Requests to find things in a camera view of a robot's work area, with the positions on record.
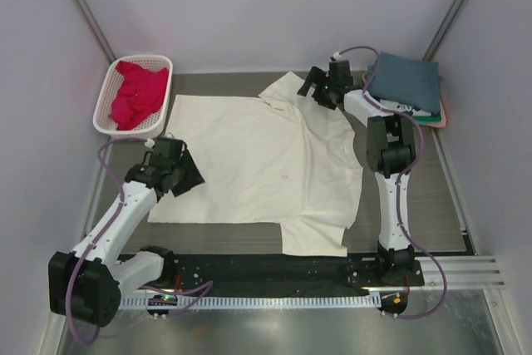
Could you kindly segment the cream white t shirt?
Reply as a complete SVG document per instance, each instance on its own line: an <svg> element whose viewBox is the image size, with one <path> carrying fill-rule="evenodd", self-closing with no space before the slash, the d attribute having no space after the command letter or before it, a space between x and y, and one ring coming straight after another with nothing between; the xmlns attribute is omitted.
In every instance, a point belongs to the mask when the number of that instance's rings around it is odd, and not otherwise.
<svg viewBox="0 0 532 355"><path fill-rule="evenodd" d="M275 223L282 251L343 257L362 193L355 132L339 110L298 95L289 72L256 97L175 98L166 132L183 140L204 183L165 195L151 223Z"/></svg>

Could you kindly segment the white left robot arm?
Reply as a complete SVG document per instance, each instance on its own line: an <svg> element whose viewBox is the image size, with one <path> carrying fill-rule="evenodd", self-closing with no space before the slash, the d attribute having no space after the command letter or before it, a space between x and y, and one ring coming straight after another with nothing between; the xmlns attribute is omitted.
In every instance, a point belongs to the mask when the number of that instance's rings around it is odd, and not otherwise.
<svg viewBox="0 0 532 355"><path fill-rule="evenodd" d="M159 137L149 142L142 161L115 182L118 195L92 231L70 252L57 252L48 263L51 311L98 328L108 325L121 300L138 288L168 288L175 281L169 249L147 245L124 263L118 258L139 223L165 195L186 194L205 180L183 140Z"/></svg>

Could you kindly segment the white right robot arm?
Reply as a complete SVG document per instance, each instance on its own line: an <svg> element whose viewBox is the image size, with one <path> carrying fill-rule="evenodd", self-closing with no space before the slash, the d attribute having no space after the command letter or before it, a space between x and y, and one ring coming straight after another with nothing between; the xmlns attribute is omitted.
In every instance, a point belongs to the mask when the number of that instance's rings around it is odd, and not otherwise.
<svg viewBox="0 0 532 355"><path fill-rule="evenodd" d="M367 128L366 162L377 180L381 212L372 271L383 284L403 284L415 264L407 218L409 168L416 160L412 123L387 110L368 91L357 89L346 60L329 62L327 71L312 67L298 94L306 96L310 91L320 106L342 107Z"/></svg>

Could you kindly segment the white perforated plastic basket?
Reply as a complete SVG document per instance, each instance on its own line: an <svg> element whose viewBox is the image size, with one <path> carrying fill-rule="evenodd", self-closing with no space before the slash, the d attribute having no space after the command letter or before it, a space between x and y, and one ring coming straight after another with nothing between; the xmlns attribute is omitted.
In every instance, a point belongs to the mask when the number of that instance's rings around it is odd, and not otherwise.
<svg viewBox="0 0 532 355"><path fill-rule="evenodd" d="M112 138L153 139L164 130L172 61L161 55L133 55L110 65L96 103L94 128Z"/></svg>

